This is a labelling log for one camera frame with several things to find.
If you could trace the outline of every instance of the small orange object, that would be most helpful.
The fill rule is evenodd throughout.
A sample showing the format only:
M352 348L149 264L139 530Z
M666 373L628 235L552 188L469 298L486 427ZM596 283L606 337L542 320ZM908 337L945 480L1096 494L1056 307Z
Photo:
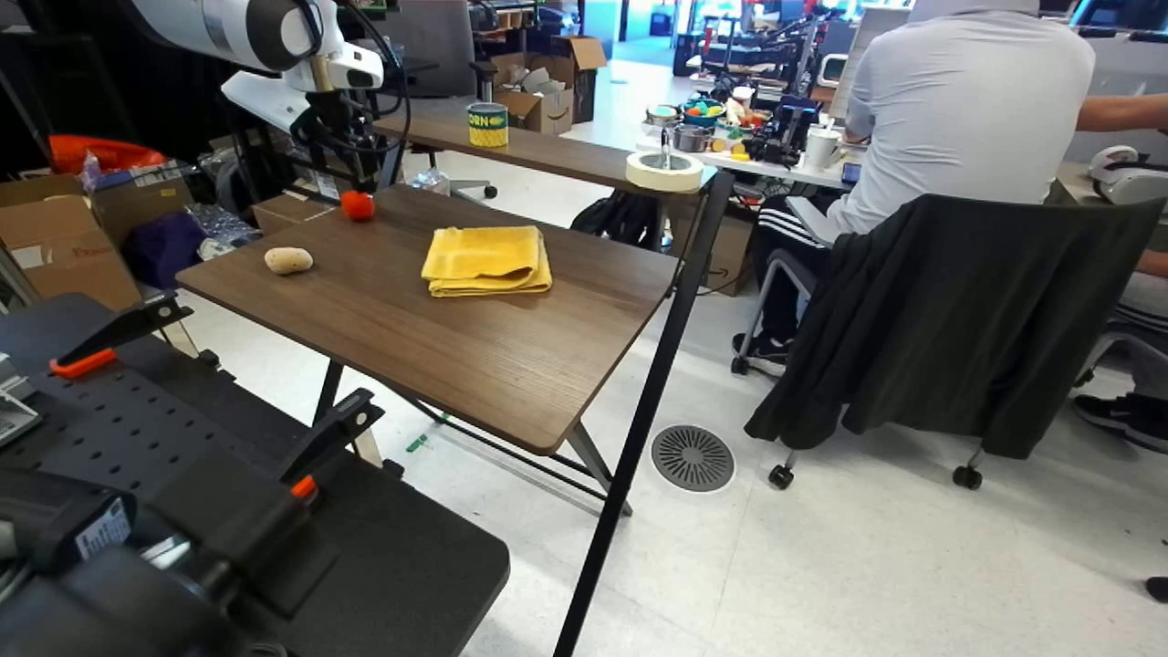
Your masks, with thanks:
M106 350L95 350L95 354L78 359L78 363L71 363L71 367L63 367L57 359L51 359L51 363L49 363L49 373L57 378L57 380L78 385L78 380L84 380L84 378L95 378L95 373L108 370L114 363L116 363L116 350L106 348Z
M361 191L347 191L338 193L338 208L352 224L374 224L377 219L377 201L374 193L361 193Z
M316 480L314 480L314 476L297 480L297 485L292 485L292 502L299 502L299 503L314 503L316 498L320 498L320 485L316 485Z

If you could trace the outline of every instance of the black jacket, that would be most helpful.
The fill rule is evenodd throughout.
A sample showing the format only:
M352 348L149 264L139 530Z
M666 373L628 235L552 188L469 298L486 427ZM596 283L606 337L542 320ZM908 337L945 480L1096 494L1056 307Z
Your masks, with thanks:
M849 431L905 423L1031 458L1158 217L920 196L840 238L747 435L814 448L846 407Z

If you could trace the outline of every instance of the black cable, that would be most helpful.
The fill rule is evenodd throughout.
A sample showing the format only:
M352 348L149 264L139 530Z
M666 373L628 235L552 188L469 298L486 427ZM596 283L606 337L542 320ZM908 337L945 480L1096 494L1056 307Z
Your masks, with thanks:
M387 112L406 109L406 126L399 133L399 159L396 159L396 168L389 168L389 184L399 184L406 144L409 144L409 128L413 128L409 77L406 77L400 60L387 45L387 36L368 22L368 15L361 15L358 8L347 8L347 13L352 13L355 22L361 22L361 30L374 36L377 53L389 65L389 79L396 79L399 103Z
M305 22L305 30L312 30L312 48L305 48L305 56L302 60L314 60L320 48L326 48L326 30L320 30L320 20L316 20L316 4L314 0L297 0L297 8L299 8L299 15L302 15L302 22Z

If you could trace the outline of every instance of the white shirt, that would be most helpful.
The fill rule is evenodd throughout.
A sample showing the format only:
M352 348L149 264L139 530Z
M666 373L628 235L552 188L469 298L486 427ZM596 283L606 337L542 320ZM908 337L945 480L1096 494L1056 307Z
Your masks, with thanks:
M943 15L874 39L846 126L860 184L830 208L868 235L920 193L1042 204L1078 133L1096 53L1031 15Z

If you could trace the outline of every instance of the folded yellow towel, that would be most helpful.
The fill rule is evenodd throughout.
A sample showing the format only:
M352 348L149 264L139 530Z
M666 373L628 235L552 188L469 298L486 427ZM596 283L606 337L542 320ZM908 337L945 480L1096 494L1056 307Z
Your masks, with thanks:
M436 298L537 296L552 264L537 225L464 225L436 229L425 277Z

